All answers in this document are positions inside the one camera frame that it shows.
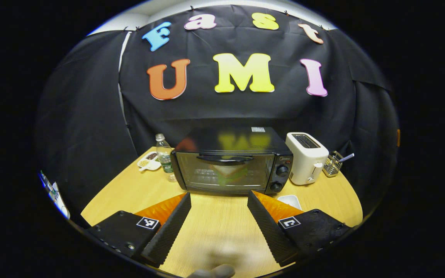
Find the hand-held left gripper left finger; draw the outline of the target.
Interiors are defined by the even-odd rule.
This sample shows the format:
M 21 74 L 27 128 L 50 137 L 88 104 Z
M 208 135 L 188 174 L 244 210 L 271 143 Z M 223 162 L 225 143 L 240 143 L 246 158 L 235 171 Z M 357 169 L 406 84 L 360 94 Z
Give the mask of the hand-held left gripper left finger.
M 136 213 L 117 211 L 87 231 L 129 259 L 159 267 L 190 210 L 191 195 L 184 192 Z

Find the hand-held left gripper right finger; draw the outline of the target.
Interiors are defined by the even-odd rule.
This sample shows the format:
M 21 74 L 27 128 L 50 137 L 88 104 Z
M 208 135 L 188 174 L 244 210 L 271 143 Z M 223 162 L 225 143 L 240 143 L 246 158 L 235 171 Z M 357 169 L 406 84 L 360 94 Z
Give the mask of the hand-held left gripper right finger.
M 247 206 L 281 267 L 319 257 L 352 229 L 319 209 L 304 212 L 257 191 Z

